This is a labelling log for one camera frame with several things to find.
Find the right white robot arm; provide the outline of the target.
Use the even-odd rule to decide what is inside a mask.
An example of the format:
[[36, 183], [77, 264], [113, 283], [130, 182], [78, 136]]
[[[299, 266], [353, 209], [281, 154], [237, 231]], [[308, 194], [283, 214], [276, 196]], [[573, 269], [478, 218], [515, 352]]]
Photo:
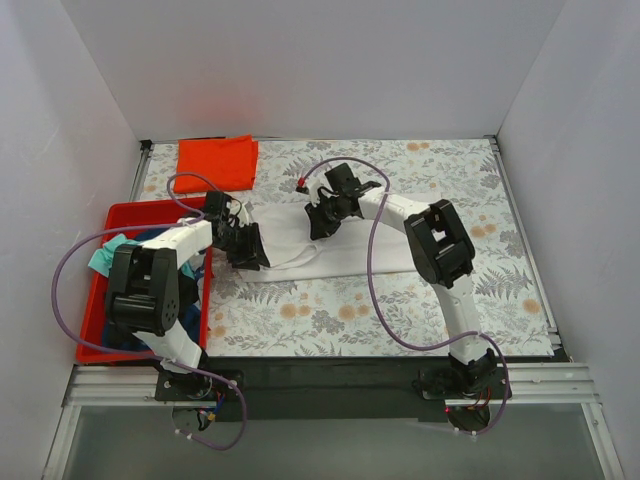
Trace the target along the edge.
[[404, 234], [416, 272], [439, 301], [448, 334], [440, 345], [448, 351], [454, 389], [469, 398], [488, 392], [500, 354], [481, 330], [471, 278], [475, 247], [455, 207], [448, 200], [425, 203], [394, 194], [386, 175], [362, 182], [350, 168], [353, 161], [338, 158], [324, 182], [311, 182], [309, 173], [297, 181], [297, 192], [309, 198], [305, 211], [311, 239], [331, 237], [349, 217], [370, 221], [365, 268], [372, 285], [378, 227]]

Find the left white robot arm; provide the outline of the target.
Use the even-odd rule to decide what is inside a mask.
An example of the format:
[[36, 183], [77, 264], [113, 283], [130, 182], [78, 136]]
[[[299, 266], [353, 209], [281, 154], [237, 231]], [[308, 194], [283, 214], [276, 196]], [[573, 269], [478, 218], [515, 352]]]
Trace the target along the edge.
[[142, 341], [164, 369], [180, 374], [178, 387], [193, 400], [211, 392], [213, 377], [200, 367], [204, 350], [179, 321], [179, 273], [210, 247], [223, 251], [236, 269], [270, 265], [259, 224], [247, 208], [228, 194], [210, 191], [199, 212], [139, 245], [116, 249], [105, 298], [109, 323]]

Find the white t shirt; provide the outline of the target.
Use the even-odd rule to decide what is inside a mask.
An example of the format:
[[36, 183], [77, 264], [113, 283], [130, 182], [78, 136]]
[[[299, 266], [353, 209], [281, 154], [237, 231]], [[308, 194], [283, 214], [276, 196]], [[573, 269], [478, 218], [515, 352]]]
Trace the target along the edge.
[[349, 218], [331, 237], [310, 239], [305, 204], [282, 203], [256, 206], [261, 240], [270, 263], [258, 271], [242, 270], [246, 282], [313, 280], [364, 275], [372, 222]]

